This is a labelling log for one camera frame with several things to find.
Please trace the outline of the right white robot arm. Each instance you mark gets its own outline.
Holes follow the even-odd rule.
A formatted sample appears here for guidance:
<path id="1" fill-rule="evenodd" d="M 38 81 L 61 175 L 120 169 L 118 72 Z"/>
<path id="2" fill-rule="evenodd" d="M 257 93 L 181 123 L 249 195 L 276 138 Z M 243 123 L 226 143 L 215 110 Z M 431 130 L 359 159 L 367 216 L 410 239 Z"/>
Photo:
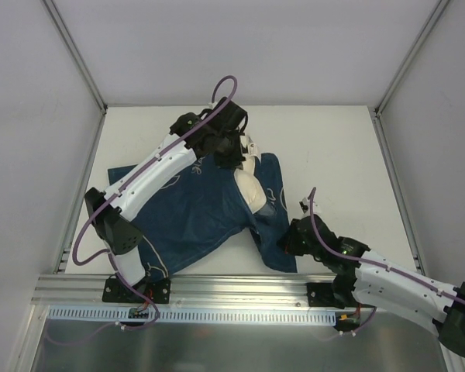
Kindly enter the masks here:
<path id="1" fill-rule="evenodd" d="M 281 247 L 294 256 L 310 256 L 335 277 L 336 307 L 355 304 L 381 308 L 415 323 L 465 358 L 465 282 L 443 283 L 408 270 L 353 238 L 337 236 L 316 212 L 315 196 L 300 202 L 303 215 L 291 221 Z"/>

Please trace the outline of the blue whale pillowcase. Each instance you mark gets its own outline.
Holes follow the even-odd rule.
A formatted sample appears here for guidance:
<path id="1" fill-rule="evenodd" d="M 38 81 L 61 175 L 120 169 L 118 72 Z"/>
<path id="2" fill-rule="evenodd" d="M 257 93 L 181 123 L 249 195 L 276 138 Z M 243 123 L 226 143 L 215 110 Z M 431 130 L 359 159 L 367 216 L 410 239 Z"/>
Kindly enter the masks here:
<path id="1" fill-rule="evenodd" d="M 137 247 L 113 258 L 130 284 L 158 281 L 206 257 L 228 238 L 250 231 L 263 264 L 294 273 L 294 256 L 279 241 L 289 228 L 278 158 L 264 153 L 253 172 L 266 202 L 252 212 L 233 170 L 221 169 L 211 156 L 196 160 L 169 180 L 140 210 L 134 224 L 143 232 Z"/>

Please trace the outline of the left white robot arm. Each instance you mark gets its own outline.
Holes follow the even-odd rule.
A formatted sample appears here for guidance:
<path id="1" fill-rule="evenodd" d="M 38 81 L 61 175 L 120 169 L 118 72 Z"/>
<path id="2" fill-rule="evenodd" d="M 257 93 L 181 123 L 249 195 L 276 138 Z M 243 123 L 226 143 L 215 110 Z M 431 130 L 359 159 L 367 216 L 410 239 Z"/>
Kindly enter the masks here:
<path id="1" fill-rule="evenodd" d="M 214 108 L 185 113 L 158 147 L 139 165 L 105 190 L 84 195 L 87 226 L 93 226 L 121 281 L 119 293 L 130 302 L 146 294 L 146 271 L 138 245 L 144 234 L 133 220 L 142 207 L 175 175 L 211 154 L 225 168 L 239 166 L 246 155 L 241 139 L 248 122 L 245 109 L 228 98 Z"/>

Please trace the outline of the cream white pillow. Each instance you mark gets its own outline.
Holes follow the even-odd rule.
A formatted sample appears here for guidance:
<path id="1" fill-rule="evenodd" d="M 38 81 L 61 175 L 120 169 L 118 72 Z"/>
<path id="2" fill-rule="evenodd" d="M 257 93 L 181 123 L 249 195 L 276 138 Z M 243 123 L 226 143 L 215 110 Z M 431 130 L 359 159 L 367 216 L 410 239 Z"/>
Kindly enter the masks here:
<path id="1" fill-rule="evenodd" d="M 255 175 L 261 164 L 259 147 L 248 134 L 239 135 L 239 144 L 243 160 L 234 170 L 239 193 L 252 214 L 263 218 L 270 217 L 274 214 L 274 208 L 269 204 L 266 193 Z"/>

